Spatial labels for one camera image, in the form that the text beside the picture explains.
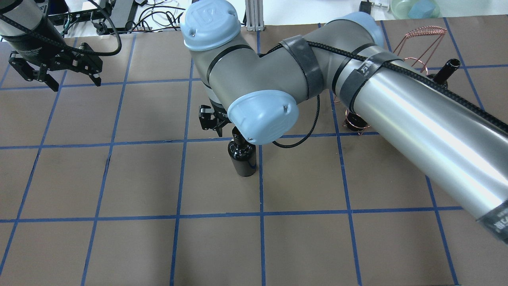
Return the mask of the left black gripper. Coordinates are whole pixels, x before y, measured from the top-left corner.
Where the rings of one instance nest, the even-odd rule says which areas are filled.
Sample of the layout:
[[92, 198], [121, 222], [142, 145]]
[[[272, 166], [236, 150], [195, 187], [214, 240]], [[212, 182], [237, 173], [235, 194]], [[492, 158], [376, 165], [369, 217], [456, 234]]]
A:
[[42, 80], [53, 92], [58, 92], [59, 83], [49, 74], [50, 71], [71, 70], [89, 76], [95, 86], [100, 87], [100, 72], [103, 61], [98, 55], [86, 54], [93, 51], [83, 42], [77, 51], [65, 50], [45, 42], [10, 42], [13, 48], [9, 63], [25, 80]]

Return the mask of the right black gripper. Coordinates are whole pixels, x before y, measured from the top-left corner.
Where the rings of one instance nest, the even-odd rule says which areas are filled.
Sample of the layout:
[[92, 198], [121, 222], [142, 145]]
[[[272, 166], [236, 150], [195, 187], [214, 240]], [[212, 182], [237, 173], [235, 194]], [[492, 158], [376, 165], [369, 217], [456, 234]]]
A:
[[232, 123], [223, 106], [214, 102], [211, 102], [211, 106], [200, 105], [198, 107], [198, 119], [201, 129], [213, 130], [217, 132], [218, 137], [223, 137], [223, 127]]

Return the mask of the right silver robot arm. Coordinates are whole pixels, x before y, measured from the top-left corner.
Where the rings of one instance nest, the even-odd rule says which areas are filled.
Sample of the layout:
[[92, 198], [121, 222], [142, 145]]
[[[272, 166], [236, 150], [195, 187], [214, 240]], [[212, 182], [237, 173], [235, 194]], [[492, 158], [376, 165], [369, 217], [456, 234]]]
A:
[[297, 105], [336, 94], [480, 224], [507, 242], [507, 125], [383, 49], [374, 19], [354, 12], [259, 56], [226, 0], [200, 0], [180, 24], [211, 102], [255, 145], [297, 122]]

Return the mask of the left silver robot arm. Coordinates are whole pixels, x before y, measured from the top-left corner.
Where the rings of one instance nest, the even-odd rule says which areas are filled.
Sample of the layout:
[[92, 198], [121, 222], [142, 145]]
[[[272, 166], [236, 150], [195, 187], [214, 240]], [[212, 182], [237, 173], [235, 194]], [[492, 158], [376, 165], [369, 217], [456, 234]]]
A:
[[32, 0], [2, 0], [1, 37], [12, 47], [11, 67], [26, 81], [45, 83], [57, 92], [59, 83], [51, 71], [82, 73], [100, 86], [102, 59], [88, 43], [67, 45], [40, 7]]

